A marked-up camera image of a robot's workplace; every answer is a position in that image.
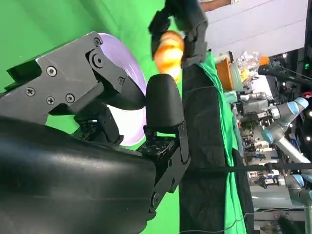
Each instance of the robotic arm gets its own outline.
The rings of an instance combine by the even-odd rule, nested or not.
[[[284,133],[308,104],[304,98],[298,97],[295,101],[272,107],[270,112],[276,121],[262,132],[267,142],[276,144],[295,163],[310,163],[310,161],[286,140]],[[304,188],[303,178],[312,181],[311,169],[302,170],[302,176],[285,177],[285,181],[292,203],[305,205],[306,233],[310,234],[312,233],[312,191]]]
[[[242,101],[255,101],[255,100],[266,100],[268,97],[265,92],[259,92],[254,94],[240,95],[239,99]]]
[[[16,83],[0,95],[1,233],[137,234],[184,175],[176,83],[155,75],[144,96],[101,43],[92,32],[9,70]],[[147,140],[137,151],[116,146],[122,136],[106,103],[146,106]],[[48,114],[74,114],[80,129],[45,126]]]
[[[279,81],[291,81],[294,83],[307,85],[312,88],[312,82],[310,80],[286,75],[279,69],[279,67],[274,67],[271,69],[268,65],[262,65],[259,67],[258,73],[259,75],[269,75],[276,77]]]
[[[164,8],[156,12],[149,26],[152,35],[152,57],[154,58],[159,47],[161,35],[170,26],[171,16],[175,18],[178,29],[186,34],[182,68],[203,62],[207,51],[205,33],[208,21],[198,0],[166,0]]]

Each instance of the purple plate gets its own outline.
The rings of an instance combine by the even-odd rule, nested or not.
[[[103,40],[101,49],[104,55],[116,66],[121,67],[135,81],[142,92],[146,92],[146,81],[143,72],[128,48],[117,38],[106,33],[99,33]],[[137,111],[124,111],[109,106],[124,140],[121,145],[132,146],[138,144],[144,137],[143,126],[146,124],[145,107]]]

